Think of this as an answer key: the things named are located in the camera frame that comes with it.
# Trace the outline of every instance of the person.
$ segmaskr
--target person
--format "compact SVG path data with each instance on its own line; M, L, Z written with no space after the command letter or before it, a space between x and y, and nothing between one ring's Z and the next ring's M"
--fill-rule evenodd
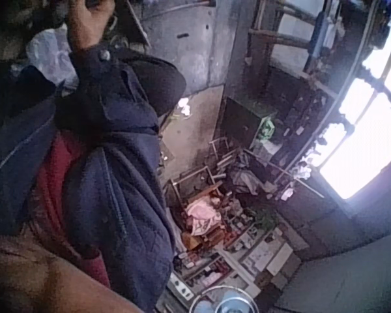
M186 83L165 61L101 42L114 9L70 0L79 85L67 97L36 68L15 77L0 62L0 235L32 240L149 312L174 253L158 117Z

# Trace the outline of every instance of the jacket sleeve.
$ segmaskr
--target jacket sleeve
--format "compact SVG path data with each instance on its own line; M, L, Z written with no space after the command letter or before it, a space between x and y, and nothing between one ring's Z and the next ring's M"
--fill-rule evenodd
M97 245L112 288L147 311L173 258L156 174L157 116L133 70L102 53L97 46L72 56L80 79L75 105L89 125L90 150L64 181L67 234L78 249Z

